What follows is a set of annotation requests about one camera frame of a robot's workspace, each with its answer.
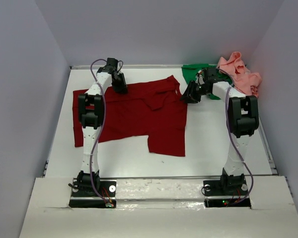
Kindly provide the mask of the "red t-shirt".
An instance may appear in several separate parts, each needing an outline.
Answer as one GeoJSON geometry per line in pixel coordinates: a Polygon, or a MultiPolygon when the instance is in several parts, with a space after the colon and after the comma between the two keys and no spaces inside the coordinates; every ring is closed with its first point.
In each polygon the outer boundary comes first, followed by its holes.
{"type": "Polygon", "coordinates": [[[151,153],[184,157],[187,105],[173,76],[128,85],[127,94],[105,92],[106,122],[100,142],[148,136],[151,153]]]}

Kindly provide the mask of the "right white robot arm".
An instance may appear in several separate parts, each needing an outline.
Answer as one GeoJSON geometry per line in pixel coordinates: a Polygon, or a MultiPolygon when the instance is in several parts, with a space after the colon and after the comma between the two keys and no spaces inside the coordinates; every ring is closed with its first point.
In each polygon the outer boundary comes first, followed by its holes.
{"type": "Polygon", "coordinates": [[[225,105],[225,122],[230,139],[227,161],[219,180],[207,180],[202,187],[205,196],[246,197],[254,186],[254,178],[247,185],[245,172],[250,172],[245,162],[251,136],[259,127],[258,101],[256,96],[239,92],[229,82],[219,77],[224,70],[209,67],[196,73],[195,81],[189,82],[181,100],[187,104],[200,102],[203,95],[213,94],[225,105]]]}

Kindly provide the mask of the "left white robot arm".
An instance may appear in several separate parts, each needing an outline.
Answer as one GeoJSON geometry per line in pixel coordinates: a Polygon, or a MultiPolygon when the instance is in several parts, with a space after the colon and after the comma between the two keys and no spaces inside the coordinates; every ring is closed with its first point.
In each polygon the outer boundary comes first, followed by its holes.
{"type": "Polygon", "coordinates": [[[98,141],[104,129],[106,120],[105,92],[112,86],[118,94],[128,93],[124,74],[121,72],[123,61],[115,58],[103,59],[105,65],[97,72],[93,71],[95,60],[90,65],[90,72],[94,83],[78,99],[78,120],[83,134],[82,165],[76,178],[77,189],[100,195],[99,164],[97,158],[98,141]]]}

